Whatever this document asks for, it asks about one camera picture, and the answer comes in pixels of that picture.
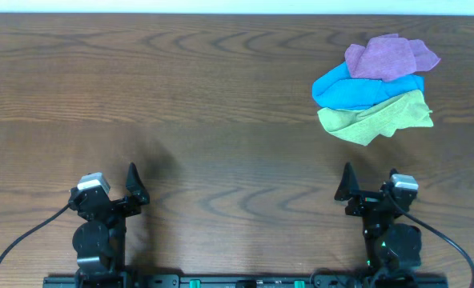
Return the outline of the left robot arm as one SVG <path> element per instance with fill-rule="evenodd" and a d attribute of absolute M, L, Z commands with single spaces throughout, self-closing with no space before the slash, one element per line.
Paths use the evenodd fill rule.
<path fill-rule="evenodd" d="M 141 213 L 150 203 L 136 165 L 129 165 L 125 184 L 127 196 L 111 200 L 110 185 L 103 173 L 81 177 L 70 190 L 68 203 L 86 220 L 75 232 L 72 245 L 84 274 L 115 274 L 125 267 L 126 219 Z"/>

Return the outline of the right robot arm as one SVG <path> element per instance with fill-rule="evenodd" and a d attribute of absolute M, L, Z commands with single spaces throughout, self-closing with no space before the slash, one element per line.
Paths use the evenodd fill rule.
<path fill-rule="evenodd" d="M 363 236 L 373 270 L 391 272 L 409 270 L 421 265 L 420 229 L 397 223 L 416 199 L 419 184 L 410 175 L 393 169 L 380 190 L 360 189 L 351 163 L 346 163 L 334 199 L 346 202 L 345 214 L 362 218 Z"/>

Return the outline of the green microfiber cloth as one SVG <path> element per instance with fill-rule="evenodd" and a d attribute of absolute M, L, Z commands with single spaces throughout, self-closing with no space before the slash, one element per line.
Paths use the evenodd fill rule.
<path fill-rule="evenodd" d="M 367 146 L 377 136 L 392 137 L 397 130 L 433 127 L 432 111 L 421 90 L 395 96 L 366 110 L 318 111 L 326 132 L 347 142 Z"/>

